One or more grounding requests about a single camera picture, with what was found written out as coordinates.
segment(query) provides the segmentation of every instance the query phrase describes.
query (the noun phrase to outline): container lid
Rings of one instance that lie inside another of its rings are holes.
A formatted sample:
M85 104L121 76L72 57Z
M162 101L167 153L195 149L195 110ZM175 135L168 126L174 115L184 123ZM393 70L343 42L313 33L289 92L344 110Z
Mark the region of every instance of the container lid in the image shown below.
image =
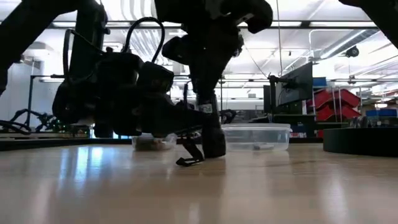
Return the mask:
M223 124L225 131L292 131L290 124Z

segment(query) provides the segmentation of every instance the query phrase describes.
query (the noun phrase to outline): plastic container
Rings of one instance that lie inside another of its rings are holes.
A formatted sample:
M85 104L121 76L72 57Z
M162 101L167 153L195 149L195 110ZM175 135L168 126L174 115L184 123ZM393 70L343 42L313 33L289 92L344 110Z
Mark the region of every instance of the plastic container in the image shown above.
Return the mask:
M289 147L289 124L224 124L227 149L284 151Z
M154 138L151 134L143 133L132 138L132 146L136 151L164 151L173 149L176 145L175 134L170 134L166 138Z

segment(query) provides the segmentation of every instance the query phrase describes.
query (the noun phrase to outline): table surface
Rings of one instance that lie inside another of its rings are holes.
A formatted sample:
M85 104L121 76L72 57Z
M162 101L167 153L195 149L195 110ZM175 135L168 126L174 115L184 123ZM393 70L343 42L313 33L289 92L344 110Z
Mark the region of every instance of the table surface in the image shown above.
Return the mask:
M291 145L183 168L182 148L0 153L0 223L398 223L393 158Z

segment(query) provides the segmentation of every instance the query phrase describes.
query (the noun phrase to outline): desk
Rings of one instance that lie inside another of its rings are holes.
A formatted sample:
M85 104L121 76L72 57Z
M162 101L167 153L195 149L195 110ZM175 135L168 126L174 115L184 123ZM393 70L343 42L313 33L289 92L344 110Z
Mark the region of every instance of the desk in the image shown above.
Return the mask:
M228 151L193 167L178 147L68 146L0 152L0 223L398 223L398 162Z

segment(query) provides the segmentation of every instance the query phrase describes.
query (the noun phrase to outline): clear plastic container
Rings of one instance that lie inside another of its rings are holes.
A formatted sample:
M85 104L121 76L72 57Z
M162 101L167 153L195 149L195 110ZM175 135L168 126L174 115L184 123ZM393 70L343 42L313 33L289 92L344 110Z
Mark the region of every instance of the clear plastic container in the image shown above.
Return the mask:
M154 138L153 135L147 133L132 137L132 146L136 151L164 151L173 149L176 145L175 134L170 134L166 138Z
M289 147L289 124L224 124L227 149L284 151Z

